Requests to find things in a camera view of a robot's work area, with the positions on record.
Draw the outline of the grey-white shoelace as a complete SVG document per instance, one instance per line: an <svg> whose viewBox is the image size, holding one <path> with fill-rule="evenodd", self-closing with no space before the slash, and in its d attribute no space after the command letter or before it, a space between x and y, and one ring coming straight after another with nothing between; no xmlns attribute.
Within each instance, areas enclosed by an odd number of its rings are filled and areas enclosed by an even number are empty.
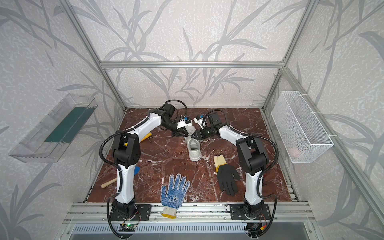
<svg viewBox="0 0 384 240"><path fill-rule="evenodd" d="M185 137L185 143L188 144L190 141L193 141L193 142L196 142L196 143L200 143L201 141L197 140L197 139L194 139L191 137L191 135L188 135L187 137Z"/></svg>

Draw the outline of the white leather sneaker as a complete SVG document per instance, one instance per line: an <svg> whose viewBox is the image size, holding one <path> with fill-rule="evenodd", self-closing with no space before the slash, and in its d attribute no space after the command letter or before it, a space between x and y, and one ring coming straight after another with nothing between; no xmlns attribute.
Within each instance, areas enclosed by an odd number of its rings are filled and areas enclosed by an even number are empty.
<svg viewBox="0 0 384 240"><path fill-rule="evenodd" d="M192 136L192 134L196 131L196 128L194 126L186 127L186 130L189 135ZM187 145L189 158L193 162L197 162L201 159L201 145L200 143L196 143L193 141L190 141Z"/></svg>

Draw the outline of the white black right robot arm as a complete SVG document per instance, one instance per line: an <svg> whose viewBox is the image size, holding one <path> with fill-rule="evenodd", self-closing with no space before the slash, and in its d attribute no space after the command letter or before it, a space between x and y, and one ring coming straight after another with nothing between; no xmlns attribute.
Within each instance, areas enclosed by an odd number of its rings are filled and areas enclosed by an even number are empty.
<svg viewBox="0 0 384 240"><path fill-rule="evenodd" d="M219 136L234 146L238 151L240 167L246 173L245 205L255 207L270 198L262 195L263 176L274 167L279 158L279 150L272 140L253 133L245 133L232 127L228 122L222 122L218 112L212 110L206 115L199 115L193 121L200 126L192 134L196 140L204 140Z"/></svg>

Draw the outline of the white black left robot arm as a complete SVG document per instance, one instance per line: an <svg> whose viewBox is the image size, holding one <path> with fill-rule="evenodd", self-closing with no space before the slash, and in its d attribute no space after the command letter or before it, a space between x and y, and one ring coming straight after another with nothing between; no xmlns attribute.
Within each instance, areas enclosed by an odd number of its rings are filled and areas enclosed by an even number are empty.
<svg viewBox="0 0 384 240"><path fill-rule="evenodd" d="M146 117L136 125L107 137L101 143L101 160L117 169L118 188L112 197L112 207L128 210L135 206L134 170L141 157L140 143L144 137L157 127L171 132L172 137L187 137L186 127L192 124L185 113L176 119L172 116L175 107L164 103L160 108L149 110Z"/></svg>

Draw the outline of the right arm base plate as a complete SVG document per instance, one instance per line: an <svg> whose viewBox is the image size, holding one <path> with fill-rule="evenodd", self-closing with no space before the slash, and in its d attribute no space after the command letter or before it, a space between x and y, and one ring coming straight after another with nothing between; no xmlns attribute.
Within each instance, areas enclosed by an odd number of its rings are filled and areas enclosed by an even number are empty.
<svg viewBox="0 0 384 240"><path fill-rule="evenodd" d="M265 203L257 205L242 204L229 204L227 211L231 215L231 220L270 220L273 211Z"/></svg>

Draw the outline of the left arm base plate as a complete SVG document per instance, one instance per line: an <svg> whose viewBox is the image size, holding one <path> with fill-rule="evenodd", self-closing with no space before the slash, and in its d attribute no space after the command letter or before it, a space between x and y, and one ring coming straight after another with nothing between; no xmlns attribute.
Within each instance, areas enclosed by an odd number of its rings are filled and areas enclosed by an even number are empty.
<svg viewBox="0 0 384 240"><path fill-rule="evenodd" d="M126 207L120 211L117 208L112 208L110 213L111 221L148 221L151 214L152 205L138 204Z"/></svg>

